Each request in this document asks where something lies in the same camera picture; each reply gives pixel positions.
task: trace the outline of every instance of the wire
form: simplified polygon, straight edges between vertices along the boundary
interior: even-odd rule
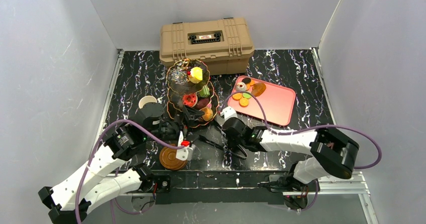
[[[300,196],[299,197],[303,197],[303,194],[305,193],[305,187],[303,187],[303,189],[302,189],[302,193],[300,194]]]
[[[307,194],[309,193],[309,187],[306,187],[306,194],[304,197],[307,197]]]
[[[260,102],[258,101],[258,99],[251,93],[251,92],[247,92],[247,91],[236,91],[231,93],[231,95],[229,95],[226,99],[225,99],[225,103],[221,108],[221,111],[224,109],[225,105],[228,105],[228,101],[231,98],[232,95],[236,94],[236,93],[247,93],[249,94],[251,97],[253,97],[253,99],[257,102],[257,104],[260,107],[260,110],[262,111],[263,114],[263,120],[265,122],[265,126],[266,128],[273,134],[277,134],[277,135],[294,135],[294,134],[299,134],[299,133],[303,133],[303,132],[307,132],[307,131],[311,131],[311,130],[317,130],[317,129],[322,129],[322,128],[338,128],[338,129],[344,129],[344,130],[349,130],[352,131],[354,133],[357,133],[359,135],[364,136],[365,138],[367,138],[369,141],[371,141],[373,143],[373,145],[376,147],[377,149],[377,159],[376,161],[374,161],[373,163],[369,164],[369,165],[365,165],[365,166],[355,166],[355,169],[358,170],[363,170],[363,169],[368,169],[371,168],[373,166],[376,166],[381,160],[382,160],[382,149],[380,148],[380,146],[378,145],[378,143],[372,138],[370,137],[368,134],[365,134],[359,130],[350,128],[350,127],[346,127],[346,126],[342,126],[342,125],[319,125],[319,126],[314,126],[314,127],[309,127],[306,129],[302,129],[302,130],[297,130],[297,131],[291,131],[291,132],[276,132],[275,130],[273,130],[269,124],[268,121],[266,120],[266,114],[265,111],[263,110],[262,105],[260,104]]]
[[[110,209],[111,209],[111,218],[113,219],[113,224],[116,224],[116,214],[114,213],[113,200],[110,200]]]
[[[117,177],[117,176],[118,176],[118,174],[119,174],[119,168],[117,168],[117,169],[116,169],[115,177]],[[124,212],[124,213],[126,213],[126,214],[129,214],[129,215],[138,215],[138,214],[140,214],[140,213],[141,213],[140,211],[129,211],[129,210],[124,209],[122,206],[120,206],[119,202],[117,201],[117,198],[114,198],[114,203],[116,204],[117,208],[118,208],[120,211],[122,211],[122,212]]]
[[[169,144],[165,143],[164,141],[162,141],[159,138],[155,137],[152,133],[150,133],[144,127],[140,126],[139,124],[137,124],[136,122],[131,121],[131,120],[117,120],[117,121],[114,121],[112,124],[108,125],[104,129],[104,131],[102,132],[102,134],[99,136],[99,138],[97,139],[97,141],[96,141],[96,143],[95,143],[95,145],[94,145],[94,147],[92,149],[92,152],[90,154],[89,160],[87,162],[87,166],[84,169],[83,176],[81,177],[80,183],[78,184],[77,192],[76,192],[76,195],[75,195],[75,207],[74,207],[75,208],[75,210],[74,210],[74,212],[75,212],[75,218],[77,220],[77,224],[82,224],[81,223],[81,217],[80,217],[80,212],[79,212],[78,205],[80,203],[79,200],[80,200],[81,188],[83,187],[84,179],[86,178],[87,172],[89,171],[88,167],[92,163],[94,154],[96,153],[96,151],[97,151],[97,149],[98,149],[98,147],[100,145],[101,140],[107,134],[107,131],[110,130],[112,127],[115,127],[117,124],[121,124],[121,123],[128,123],[130,125],[133,125],[133,126],[137,127],[140,131],[144,132],[151,139],[153,139],[154,141],[156,141],[157,143],[159,143],[159,144],[161,144],[161,145],[163,145],[165,147],[168,147],[168,148],[171,148],[171,149],[175,149],[175,150],[184,148],[184,146],[177,147],[177,146],[173,146],[173,145],[169,145]]]
[[[155,200],[155,191],[157,191],[157,183],[155,183],[154,191],[152,192],[152,198]]]
[[[154,200],[152,200],[152,201],[148,201],[148,202],[146,202],[146,203],[142,206],[141,211],[144,209],[144,207],[145,207],[147,204],[150,204],[150,203],[153,203],[153,202],[155,202],[155,201],[154,201]]]
[[[318,186],[319,186],[319,184],[318,184],[317,180],[314,180],[314,181],[315,181],[315,196],[313,197],[312,202],[305,209],[300,209],[300,211],[307,211],[309,208],[311,208],[313,206],[313,204],[315,203],[316,198],[318,197]]]

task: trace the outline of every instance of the tan plastic toolbox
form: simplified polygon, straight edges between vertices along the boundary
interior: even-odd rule
[[[167,67],[190,58],[206,63],[211,75],[242,73],[253,53],[244,18],[181,22],[161,28],[160,61]]]

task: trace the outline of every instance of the white robot arm segment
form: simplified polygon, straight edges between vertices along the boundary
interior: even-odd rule
[[[87,209],[87,214],[92,212],[101,204],[112,200],[119,195],[129,191],[138,190],[142,181],[140,175],[134,169],[128,170],[126,173],[110,179],[95,186],[85,197],[86,201],[90,201],[91,205]]]
[[[300,161],[296,164],[293,177],[303,184],[308,184],[315,179],[327,175],[330,174],[321,166],[318,160],[314,157],[310,157],[309,159]]]
[[[104,145],[95,153],[81,188],[79,202],[108,174],[125,163],[124,160],[113,159],[113,154],[112,150]],[[74,210],[78,184],[86,167],[87,161],[66,180],[52,187],[52,199],[56,205],[61,205],[61,210]]]
[[[291,132],[288,130],[275,130],[277,132]],[[295,135],[277,135],[273,134],[269,130],[266,130],[262,134],[262,141],[260,145],[266,151],[291,151],[302,153],[306,155],[312,155],[310,152],[310,143],[315,141],[317,132],[309,131]]]

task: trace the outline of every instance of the toolbox label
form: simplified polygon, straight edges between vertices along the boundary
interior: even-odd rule
[[[199,36],[198,38],[199,39],[210,39],[212,37],[213,37],[212,35],[204,35],[204,36]]]

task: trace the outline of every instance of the cookie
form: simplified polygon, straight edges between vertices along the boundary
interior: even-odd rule
[[[234,95],[232,95],[232,99],[236,100],[236,101],[240,100],[242,97],[243,97],[243,94],[240,93],[240,92],[239,93],[235,93]]]
[[[244,92],[243,97],[245,97],[246,99],[250,99],[252,96],[250,94]]]
[[[251,79],[251,78],[249,78],[249,77],[245,77],[245,78],[242,80],[242,82],[243,82],[243,83],[245,83],[246,85],[247,85],[247,84],[249,84],[251,81],[252,81],[252,79]]]
[[[247,90],[247,85],[243,82],[237,82],[237,84],[235,85],[235,89],[237,91],[245,91]]]
[[[262,82],[255,83],[252,89],[252,95],[259,97],[266,90],[266,85]]]
[[[246,99],[245,97],[240,99],[240,106],[241,107],[247,107],[249,105],[249,100]]]

